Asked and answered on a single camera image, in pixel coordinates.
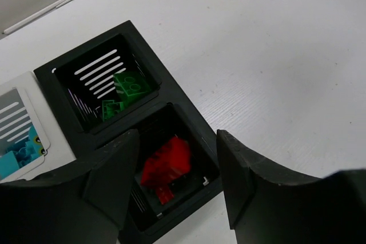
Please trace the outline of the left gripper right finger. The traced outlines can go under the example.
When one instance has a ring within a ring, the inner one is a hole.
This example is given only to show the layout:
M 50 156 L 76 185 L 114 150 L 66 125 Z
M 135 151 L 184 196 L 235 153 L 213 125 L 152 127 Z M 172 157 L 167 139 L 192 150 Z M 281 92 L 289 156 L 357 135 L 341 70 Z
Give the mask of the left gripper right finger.
M 217 131 L 229 226 L 238 243 L 364 243 L 365 170 L 316 178 Z

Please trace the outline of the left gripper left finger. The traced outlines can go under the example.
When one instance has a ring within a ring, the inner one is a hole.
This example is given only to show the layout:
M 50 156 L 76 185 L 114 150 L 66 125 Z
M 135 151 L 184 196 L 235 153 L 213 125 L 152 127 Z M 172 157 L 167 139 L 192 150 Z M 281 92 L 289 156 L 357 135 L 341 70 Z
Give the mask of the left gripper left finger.
M 1 184 L 1 242 L 116 243 L 139 145 L 138 131 L 129 130 L 34 179 Z

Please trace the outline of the small red lego brick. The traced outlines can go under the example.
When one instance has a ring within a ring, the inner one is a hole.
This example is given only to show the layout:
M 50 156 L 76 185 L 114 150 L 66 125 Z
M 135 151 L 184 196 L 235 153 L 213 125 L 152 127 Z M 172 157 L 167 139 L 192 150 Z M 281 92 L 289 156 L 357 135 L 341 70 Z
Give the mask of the small red lego brick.
M 159 186 L 155 189 L 156 196 L 162 205 L 167 204 L 174 198 L 174 194 L 168 185 Z

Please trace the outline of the teal lego brick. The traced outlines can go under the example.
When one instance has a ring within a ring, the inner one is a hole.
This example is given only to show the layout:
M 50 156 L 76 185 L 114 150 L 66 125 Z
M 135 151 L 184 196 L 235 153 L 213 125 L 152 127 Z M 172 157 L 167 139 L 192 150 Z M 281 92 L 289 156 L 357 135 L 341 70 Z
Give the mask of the teal lego brick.
M 47 155 L 34 126 L 27 136 L 6 149 L 1 156 L 1 181 L 17 179 L 39 166 Z

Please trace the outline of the red rectangular lego brick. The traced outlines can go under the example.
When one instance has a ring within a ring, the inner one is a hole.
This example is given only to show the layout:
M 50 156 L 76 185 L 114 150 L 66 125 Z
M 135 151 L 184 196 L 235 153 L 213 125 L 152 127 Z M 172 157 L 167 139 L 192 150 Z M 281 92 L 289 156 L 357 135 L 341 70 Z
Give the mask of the red rectangular lego brick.
M 155 189 L 170 184 L 191 170 L 191 150 L 187 141 L 173 137 L 144 163 L 141 185 Z

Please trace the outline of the green sloped lego brick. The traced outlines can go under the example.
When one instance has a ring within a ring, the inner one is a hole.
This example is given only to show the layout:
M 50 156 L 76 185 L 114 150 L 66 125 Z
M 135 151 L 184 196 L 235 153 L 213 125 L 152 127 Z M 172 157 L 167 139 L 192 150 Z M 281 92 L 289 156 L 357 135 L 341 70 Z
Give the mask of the green sloped lego brick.
M 124 110 L 124 103 L 115 100 L 102 101 L 102 120 L 106 121 Z

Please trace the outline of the green square lego brick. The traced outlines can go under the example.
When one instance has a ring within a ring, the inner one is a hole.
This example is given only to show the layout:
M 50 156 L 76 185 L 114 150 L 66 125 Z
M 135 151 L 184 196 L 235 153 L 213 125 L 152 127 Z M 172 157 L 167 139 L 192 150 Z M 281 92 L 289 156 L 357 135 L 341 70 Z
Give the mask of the green square lego brick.
M 140 100 L 151 92 L 146 79 L 138 72 L 122 72 L 113 75 L 117 94 L 125 106 Z

